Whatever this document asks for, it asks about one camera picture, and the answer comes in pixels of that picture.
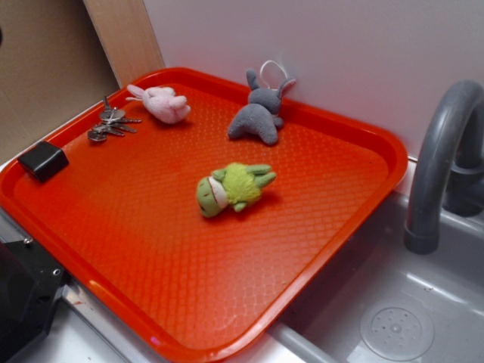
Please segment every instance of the sink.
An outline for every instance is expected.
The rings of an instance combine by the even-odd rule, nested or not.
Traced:
[[[279,322],[338,362],[484,361],[484,227],[442,212],[439,249],[417,255],[407,205],[391,194]]]

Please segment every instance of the green plush toy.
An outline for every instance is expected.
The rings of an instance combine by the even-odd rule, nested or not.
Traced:
[[[260,199],[262,188],[271,184],[275,176],[271,167],[265,164],[232,163],[216,170],[198,183],[200,211],[207,218],[214,217],[230,204],[240,212]]]

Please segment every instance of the gray plush bunny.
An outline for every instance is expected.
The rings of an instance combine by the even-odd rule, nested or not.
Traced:
[[[240,109],[228,127],[229,138],[240,138],[246,134],[258,135],[267,145],[278,142],[278,129],[284,124],[278,116],[283,94],[296,83],[287,78],[278,89],[260,88],[256,71],[247,70],[247,83],[252,90],[249,104]]]

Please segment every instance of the keys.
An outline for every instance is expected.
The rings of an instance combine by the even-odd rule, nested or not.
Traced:
[[[106,141],[107,134],[124,136],[124,132],[135,133],[136,129],[129,127],[126,123],[140,123],[140,119],[129,119],[125,117],[126,113],[123,110],[112,108],[104,96],[104,110],[99,113],[101,123],[92,127],[88,131],[88,139],[95,142]]]

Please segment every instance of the sink drain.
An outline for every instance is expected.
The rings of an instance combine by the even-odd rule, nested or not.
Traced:
[[[361,338],[374,353],[390,361],[410,361],[423,355],[433,342],[433,325],[416,303],[384,299],[361,317]]]

